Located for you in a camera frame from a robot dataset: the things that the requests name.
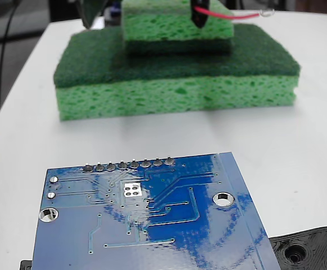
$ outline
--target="black object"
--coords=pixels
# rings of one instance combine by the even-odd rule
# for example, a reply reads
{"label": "black object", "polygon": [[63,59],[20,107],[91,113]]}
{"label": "black object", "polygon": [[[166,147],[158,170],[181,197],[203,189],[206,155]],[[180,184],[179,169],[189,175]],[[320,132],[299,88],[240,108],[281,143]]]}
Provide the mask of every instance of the black object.
{"label": "black object", "polygon": [[80,18],[76,4],[67,0],[49,0],[49,9],[51,22]]}
{"label": "black object", "polygon": [[327,270],[327,227],[270,239],[281,270]]}
{"label": "black object", "polygon": [[229,10],[236,10],[237,9],[237,3],[236,0],[220,0],[220,2],[222,2],[226,8],[228,8]]}
{"label": "black object", "polygon": [[31,270],[31,260],[22,260],[20,263],[20,270]]}
{"label": "black object", "polygon": [[197,12],[195,7],[202,7],[208,10],[210,8],[210,0],[191,0],[191,20],[196,27],[203,28],[208,16]]}
{"label": "black object", "polygon": [[90,29],[98,14],[108,4],[108,0],[76,0],[76,7],[85,28]]}

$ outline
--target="black wire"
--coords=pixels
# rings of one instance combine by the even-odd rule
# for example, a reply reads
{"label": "black wire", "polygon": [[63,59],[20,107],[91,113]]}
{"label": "black wire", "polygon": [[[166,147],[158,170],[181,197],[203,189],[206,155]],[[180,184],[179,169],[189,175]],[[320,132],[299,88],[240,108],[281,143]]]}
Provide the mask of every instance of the black wire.
{"label": "black wire", "polygon": [[4,34],[4,39],[2,41],[2,46],[1,46],[1,54],[0,54],[0,108],[1,108],[1,92],[2,92],[2,69],[3,69],[3,62],[4,62],[4,54],[5,54],[7,35],[8,35],[8,31],[10,29],[12,18],[14,16],[15,11],[16,11],[18,6],[19,6],[19,1],[17,1],[17,2],[15,1],[14,2],[14,7],[12,8],[10,16],[8,18],[8,21],[7,21],[6,30],[5,30],[5,34]]}
{"label": "black wire", "polygon": [[243,4],[243,0],[239,0],[239,4],[240,4],[240,9],[244,10],[244,4]]}

